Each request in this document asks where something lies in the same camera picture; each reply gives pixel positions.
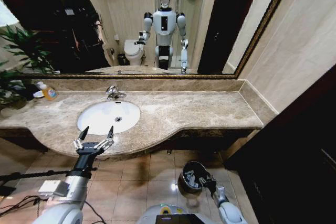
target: gold mirror frame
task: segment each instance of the gold mirror frame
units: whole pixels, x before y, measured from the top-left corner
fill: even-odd
[[[237,79],[281,0],[271,0],[233,74],[23,74],[22,79]]]

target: orange soap bottle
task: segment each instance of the orange soap bottle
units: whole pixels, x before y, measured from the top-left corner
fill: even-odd
[[[47,100],[51,101],[56,98],[57,94],[54,89],[44,84],[42,81],[39,81],[37,85],[41,89],[43,95],[47,98]]]

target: faucet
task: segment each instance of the faucet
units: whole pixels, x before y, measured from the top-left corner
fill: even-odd
[[[113,98],[117,99],[120,97],[126,97],[126,94],[119,92],[116,86],[108,87],[106,89],[106,94],[108,94],[107,100],[109,101],[111,101]]]

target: name badge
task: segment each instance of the name badge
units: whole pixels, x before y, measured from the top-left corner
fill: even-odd
[[[74,10],[72,10],[72,9],[65,9],[65,13],[67,14],[67,15],[74,15],[75,13],[73,12]]]

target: humanoid robot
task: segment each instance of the humanoid robot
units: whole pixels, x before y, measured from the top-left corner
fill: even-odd
[[[170,0],[160,0],[161,7],[152,15],[147,12],[144,15],[144,31],[139,32],[139,40],[136,44],[145,45],[150,38],[150,30],[154,23],[157,46],[155,48],[156,58],[159,60],[159,67],[168,69],[169,63],[173,56],[173,47],[171,47],[173,33],[176,24],[180,30],[181,45],[181,73],[185,74],[187,69],[187,47],[188,40],[185,38],[185,16],[183,13],[176,14],[169,7]]]
[[[82,208],[87,197],[87,183],[95,157],[104,153],[113,142],[113,127],[107,138],[100,143],[85,142],[89,127],[74,140],[74,146],[79,157],[74,168],[66,175],[65,181],[47,180],[41,186],[39,193],[49,197],[49,208],[39,216],[33,224],[81,224]],[[207,173],[202,186],[210,190],[211,196],[218,208],[219,216],[224,224],[247,224],[240,210],[230,203],[225,196],[225,188],[217,185],[216,180]],[[189,214],[176,205],[159,204],[152,206],[140,217],[137,224],[215,224],[202,214]]]

